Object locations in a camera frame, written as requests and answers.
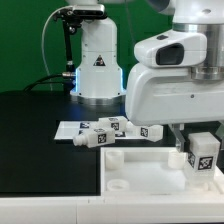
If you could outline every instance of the white cable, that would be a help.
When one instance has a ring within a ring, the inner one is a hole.
[[[41,52],[42,52],[42,58],[43,58],[43,61],[44,61],[44,67],[45,67],[45,70],[46,70],[48,76],[50,76],[51,74],[50,74],[50,71],[49,71],[49,68],[48,68],[48,65],[47,65],[47,60],[46,60],[46,56],[45,56],[45,48],[44,48],[46,29],[47,29],[47,26],[48,26],[48,24],[49,24],[51,18],[53,17],[53,15],[54,15],[56,12],[58,12],[58,11],[60,11],[60,10],[62,10],[62,9],[67,9],[67,8],[71,8],[71,6],[64,6],[64,7],[62,7],[62,8],[59,8],[59,9],[55,10],[55,11],[48,17],[47,21],[46,21],[45,24],[44,24],[44,28],[43,28],[43,31],[42,31]]]

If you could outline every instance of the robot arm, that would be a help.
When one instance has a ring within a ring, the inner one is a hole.
[[[163,12],[171,1],[148,3]],[[224,120],[224,105],[218,103],[224,98],[223,15],[223,0],[176,0],[173,29],[136,44],[139,64],[131,70],[126,95],[129,120],[135,125]]]

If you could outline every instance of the green wall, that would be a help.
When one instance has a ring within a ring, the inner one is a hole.
[[[22,90],[26,85],[46,76],[41,56],[42,29],[48,16],[65,5],[64,0],[2,1],[0,92]],[[134,43],[170,29],[171,18],[154,12],[144,0],[128,3],[128,9],[125,4],[105,6],[108,16],[118,27],[118,64],[124,70],[126,86],[128,73],[136,63],[133,55]],[[72,36],[76,66],[80,63],[80,36],[81,30]],[[61,21],[50,22],[45,48],[50,72],[55,74],[64,71],[65,49]]]

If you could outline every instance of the black tabletop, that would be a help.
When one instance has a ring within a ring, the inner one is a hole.
[[[75,147],[54,140],[60,121],[96,121],[125,116],[124,104],[88,106],[63,92],[0,94],[0,197],[100,195],[100,147]],[[215,132],[218,122],[186,125],[186,132]],[[168,127],[163,140],[116,140],[109,147],[173,147]],[[224,168],[220,153],[218,166]]]

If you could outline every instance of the robot camera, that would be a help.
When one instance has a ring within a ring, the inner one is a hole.
[[[97,19],[105,16],[105,7],[103,5],[74,5],[73,13],[84,19]]]

